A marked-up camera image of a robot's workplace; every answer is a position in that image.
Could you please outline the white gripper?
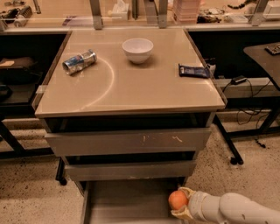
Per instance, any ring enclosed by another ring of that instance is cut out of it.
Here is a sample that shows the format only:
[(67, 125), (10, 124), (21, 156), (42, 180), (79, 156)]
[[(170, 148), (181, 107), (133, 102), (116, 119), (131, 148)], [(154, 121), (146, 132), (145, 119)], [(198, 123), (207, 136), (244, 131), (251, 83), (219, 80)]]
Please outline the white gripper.
[(178, 189), (181, 198), (188, 199), (189, 205), (182, 206), (180, 209), (171, 210), (171, 214), (181, 220), (190, 221), (192, 219), (198, 221), (207, 221), (203, 214), (202, 206), (204, 199), (208, 196), (205, 192), (195, 192), (188, 187), (180, 187)]

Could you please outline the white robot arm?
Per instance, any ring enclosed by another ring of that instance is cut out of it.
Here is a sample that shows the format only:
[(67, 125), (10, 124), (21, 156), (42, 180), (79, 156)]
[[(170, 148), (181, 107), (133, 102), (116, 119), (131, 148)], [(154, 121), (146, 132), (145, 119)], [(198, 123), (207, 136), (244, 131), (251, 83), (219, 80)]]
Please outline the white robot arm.
[(215, 224), (280, 224), (279, 211), (233, 192), (219, 197), (180, 187), (170, 194), (168, 202), (171, 214), (186, 221), (209, 221)]

